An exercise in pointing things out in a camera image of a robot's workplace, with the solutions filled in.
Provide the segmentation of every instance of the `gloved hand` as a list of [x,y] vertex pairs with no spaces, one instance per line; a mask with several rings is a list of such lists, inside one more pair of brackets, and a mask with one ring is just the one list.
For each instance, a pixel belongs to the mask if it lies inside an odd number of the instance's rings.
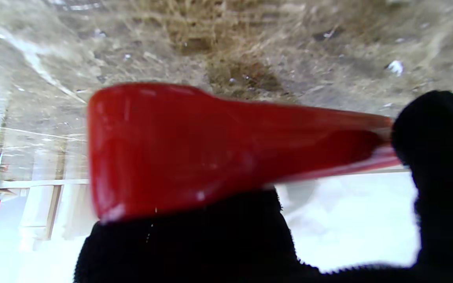
[[419,192],[416,267],[453,274],[453,93],[433,91],[409,104],[394,124],[392,145]]

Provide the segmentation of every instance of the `snow-covered ground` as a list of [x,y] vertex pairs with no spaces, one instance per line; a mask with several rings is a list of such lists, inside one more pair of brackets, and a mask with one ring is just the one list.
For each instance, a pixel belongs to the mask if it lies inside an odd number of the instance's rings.
[[298,256],[322,272],[415,262],[420,243],[410,173],[348,175],[277,187]]

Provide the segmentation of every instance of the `dirt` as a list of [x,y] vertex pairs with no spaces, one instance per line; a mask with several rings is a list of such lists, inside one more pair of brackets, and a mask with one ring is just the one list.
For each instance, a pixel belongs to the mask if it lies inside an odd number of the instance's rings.
[[132,81],[394,118],[453,90],[453,0],[0,0],[4,178],[37,153],[85,176],[86,102]]

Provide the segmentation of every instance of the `black glove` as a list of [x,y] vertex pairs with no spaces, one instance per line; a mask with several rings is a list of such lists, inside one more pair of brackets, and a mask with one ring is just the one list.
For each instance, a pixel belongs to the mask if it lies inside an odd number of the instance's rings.
[[453,93],[433,91],[409,104],[394,124],[392,145],[419,191],[416,267],[453,274]]

